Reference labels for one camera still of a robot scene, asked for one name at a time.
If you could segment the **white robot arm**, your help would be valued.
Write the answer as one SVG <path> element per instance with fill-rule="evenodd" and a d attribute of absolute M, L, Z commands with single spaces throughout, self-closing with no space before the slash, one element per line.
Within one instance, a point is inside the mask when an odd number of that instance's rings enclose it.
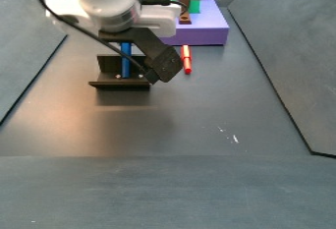
<path fill-rule="evenodd" d="M 149 28 L 160 37 L 176 34 L 177 5 L 142 5 L 140 0 L 45 0 L 58 15 L 92 31 L 120 32 Z"/>

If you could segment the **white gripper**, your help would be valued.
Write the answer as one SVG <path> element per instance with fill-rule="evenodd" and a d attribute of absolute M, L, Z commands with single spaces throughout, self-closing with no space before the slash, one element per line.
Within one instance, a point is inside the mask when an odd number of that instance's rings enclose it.
<path fill-rule="evenodd" d="M 149 28 L 158 37 L 176 34 L 180 7 L 174 4 L 141 5 L 140 0 L 45 0 L 60 16 L 77 21 L 93 31 L 118 32 L 129 28 Z"/>

